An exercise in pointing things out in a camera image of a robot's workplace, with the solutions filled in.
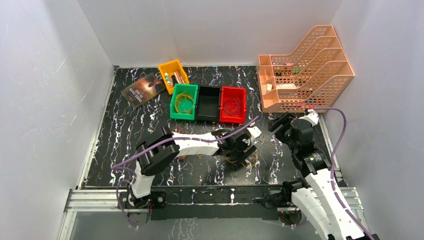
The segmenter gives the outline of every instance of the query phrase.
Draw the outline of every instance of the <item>white backdrop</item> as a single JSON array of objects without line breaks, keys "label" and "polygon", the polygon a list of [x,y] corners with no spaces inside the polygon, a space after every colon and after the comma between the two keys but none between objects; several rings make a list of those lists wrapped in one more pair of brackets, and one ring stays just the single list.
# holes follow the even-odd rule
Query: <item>white backdrop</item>
[{"label": "white backdrop", "polygon": [[342,0],[78,0],[107,56],[121,67],[256,64],[289,54]]},{"label": "white backdrop", "polygon": [[[424,2],[344,0],[331,23],[356,74],[334,104],[343,176],[380,239],[422,239]],[[325,120],[335,143],[342,118]]]},{"label": "white backdrop", "polygon": [[0,2],[0,235],[57,239],[113,66],[75,0]]}]

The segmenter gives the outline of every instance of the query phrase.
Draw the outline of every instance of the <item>black surface with white veins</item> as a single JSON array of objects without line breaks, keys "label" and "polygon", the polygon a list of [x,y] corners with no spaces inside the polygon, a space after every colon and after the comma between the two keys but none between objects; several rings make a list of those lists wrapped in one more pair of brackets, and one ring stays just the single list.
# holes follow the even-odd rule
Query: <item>black surface with white veins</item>
[{"label": "black surface with white veins", "polygon": [[[274,119],[277,114],[261,111],[255,66],[202,66],[185,67],[184,70],[192,84],[246,88],[245,122],[259,116],[256,126],[263,135],[263,141],[256,143],[257,164],[246,169],[243,166],[236,167],[223,157],[190,155],[184,160],[175,159],[161,174],[156,175],[153,186],[279,185],[299,176],[288,147],[267,131],[268,120]],[[123,178],[130,179],[128,172],[112,171],[111,167],[134,155],[141,139],[148,138],[149,133],[157,127],[165,125],[172,129],[180,126],[185,134],[204,134],[238,125],[170,119],[171,96],[166,90],[138,109],[133,109],[121,95],[121,90],[152,72],[161,78],[157,68],[116,70],[85,188],[110,188]],[[314,128],[314,139],[316,147],[328,153],[319,125]],[[135,169],[135,163],[127,167]]]}]

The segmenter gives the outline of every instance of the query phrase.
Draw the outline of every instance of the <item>green plastic bin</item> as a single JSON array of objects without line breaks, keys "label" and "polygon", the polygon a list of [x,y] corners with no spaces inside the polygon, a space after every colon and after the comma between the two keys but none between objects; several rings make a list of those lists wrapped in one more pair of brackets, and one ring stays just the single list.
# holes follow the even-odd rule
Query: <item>green plastic bin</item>
[{"label": "green plastic bin", "polygon": [[[175,84],[170,104],[170,118],[182,120],[194,120],[196,115],[196,99],[198,96],[198,85],[195,84]],[[191,113],[178,113],[176,110],[176,101],[179,94],[187,92],[193,97],[193,101],[183,99],[178,107],[180,111],[192,109]]]}]

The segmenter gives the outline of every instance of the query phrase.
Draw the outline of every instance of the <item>cable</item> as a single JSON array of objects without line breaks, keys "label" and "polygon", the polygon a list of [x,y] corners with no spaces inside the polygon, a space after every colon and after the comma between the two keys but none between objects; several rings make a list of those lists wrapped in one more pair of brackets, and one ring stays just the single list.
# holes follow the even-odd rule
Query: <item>cable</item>
[{"label": "cable", "polygon": [[127,215],[124,208],[122,207],[121,201],[119,201],[119,186],[123,183],[131,184],[131,182],[128,181],[127,179],[123,179],[118,183],[118,185],[116,187],[116,199],[118,200],[118,206],[119,206],[119,209],[121,210],[121,212],[126,217],[126,220],[129,222],[129,224],[138,229],[139,225],[137,223],[135,223],[133,220],[130,219],[130,217]]},{"label": "cable", "polygon": [[[180,104],[182,103],[182,101],[185,100],[185,102],[187,101],[191,101],[191,108],[188,110],[181,110],[180,109]],[[194,104],[194,99],[193,96],[188,93],[187,91],[183,91],[182,93],[178,94],[176,96],[175,99],[175,111],[179,114],[192,114],[193,112],[193,104]]]},{"label": "cable", "polygon": [[123,162],[121,162],[119,164],[116,164],[115,166],[112,167],[112,169],[115,170],[116,168],[123,167],[125,164],[130,163],[130,162],[136,160],[138,157],[146,154],[147,152],[151,151],[152,149],[157,148],[158,146],[160,146],[162,144],[165,144],[167,142],[170,142],[170,141],[175,141],[175,140],[194,140],[194,141],[200,141],[200,142],[205,142],[205,143],[214,143],[214,142],[225,140],[225,139],[230,138],[230,137],[232,137],[232,136],[240,133],[241,131],[247,129],[258,118],[259,118],[259,116],[255,116],[250,122],[246,123],[240,129],[238,129],[238,130],[236,130],[236,131],[234,131],[234,132],[232,132],[232,133],[230,133],[228,135],[225,135],[223,137],[216,138],[216,139],[202,139],[202,138],[198,138],[198,137],[188,137],[188,136],[177,136],[177,137],[167,138],[165,140],[162,140],[162,141],[160,141],[160,142],[158,142],[158,143],[156,143],[156,144],[148,147],[146,150],[144,150],[144,151],[142,151],[142,152],[140,152],[140,153],[138,153],[138,154],[130,157],[129,159],[127,159],[127,160],[125,160],[125,161],[123,161]]},{"label": "cable", "polygon": [[230,164],[234,164],[234,163],[236,163],[236,162],[237,162],[237,160],[235,160],[235,161],[230,161],[230,160],[227,158],[227,156],[224,156],[224,158],[225,158],[225,160],[226,160],[227,162],[229,162]]},{"label": "cable", "polygon": [[[334,169],[336,167],[335,164],[335,160],[334,160],[334,155],[336,153],[337,148],[339,147],[340,142],[342,141],[343,136],[345,135],[345,131],[346,131],[346,126],[348,124],[348,121],[346,120],[346,115],[345,113],[337,108],[337,107],[320,107],[320,108],[315,108],[315,111],[318,110],[335,110],[337,112],[339,112],[341,114],[341,116],[343,117],[343,129],[341,130],[341,134],[340,137],[337,140],[337,143],[334,146],[334,149],[331,152],[331,169],[330,169],[330,178],[331,178],[331,188],[333,191],[336,190],[336,185],[335,185],[335,178],[334,178]],[[334,192],[335,198],[337,198],[337,201],[340,203],[340,205],[342,206],[342,208],[346,209],[346,205],[343,203],[342,199],[340,198],[339,194],[337,192]],[[374,240],[374,237],[371,235],[371,233],[367,230],[367,228],[362,225],[362,223],[356,218],[356,216],[349,211],[349,209],[345,210],[346,213],[350,216],[350,218],[352,218],[352,220],[362,229],[362,231],[365,233],[365,235],[370,239],[370,240]]]},{"label": "cable", "polygon": [[301,226],[305,225],[308,222],[308,219],[306,219],[306,217],[305,217],[305,220],[302,221],[304,215],[303,215],[303,213],[301,213],[301,214],[302,214],[302,218],[300,219],[299,224],[293,223],[290,219],[288,219],[287,217],[283,216],[282,214],[279,214],[278,217],[279,218],[282,218],[283,220],[285,220],[289,224],[291,223],[290,225],[284,224],[284,225],[282,225],[283,227],[297,228],[297,227],[301,227]]},{"label": "cable", "polygon": [[252,169],[254,166],[256,166],[256,164],[258,163],[258,155],[259,154],[258,154],[257,150],[255,151],[255,153],[256,154],[254,155],[254,164],[253,165],[252,165],[252,158],[249,159],[249,163],[251,165],[250,167],[249,167],[249,164],[246,166],[244,162],[242,162],[241,165],[243,165],[243,167],[245,167],[246,169]]},{"label": "cable", "polygon": [[137,176],[136,171],[134,171],[134,170],[132,170],[131,168],[128,168],[128,167],[117,167],[114,170],[127,170],[133,176]]},{"label": "cable", "polygon": [[176,125],[172,128],[171,132],[176,132],[177,134],[183,134],[184,130],[180,125]]}]

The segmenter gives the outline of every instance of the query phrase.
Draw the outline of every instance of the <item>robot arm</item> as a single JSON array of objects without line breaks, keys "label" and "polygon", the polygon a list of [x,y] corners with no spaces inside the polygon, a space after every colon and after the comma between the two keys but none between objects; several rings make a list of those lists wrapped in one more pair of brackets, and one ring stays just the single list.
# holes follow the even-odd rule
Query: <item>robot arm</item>
[{"label": "robot arm", "polygon": [[[278,140],[288,145],[293,163],[304,178],[283,182],[280,197],[296,205],[323,240],[367,240],[369,238],[348,215],[351,209],[336,183],[333,190],[330,161],[314,147],[312,127],[318,124],[318,114],[313,109],[305,113],[306,116],[296,118],[286,112],[268,126]],[[312,197],[311,188],[319,202]]]},{"label": "robot arm", "polygon": [[168,127],[161,127],[154,131],[148,139],[145,139],[138,147],[137,153],[144,151],[150,146],[169,138],[187,137],[185,140],[173,140],[160,145],[136,161],[136,179],[131,183],[129,203],[135,207],[144,207],[151,193],[151,186],[156,174],[162,172],[173,159],[185,155],[208,155],[226,156],[237,163],[245,161],[257,148],[255,139],[261,135],[258,127],[247,127],[237,134],[224,140],[205,142],[192,139],[217,140],[226,135],[240,130],[242,126],[234,130],[219,129],[205,134],[181,134],[172,132]]}]

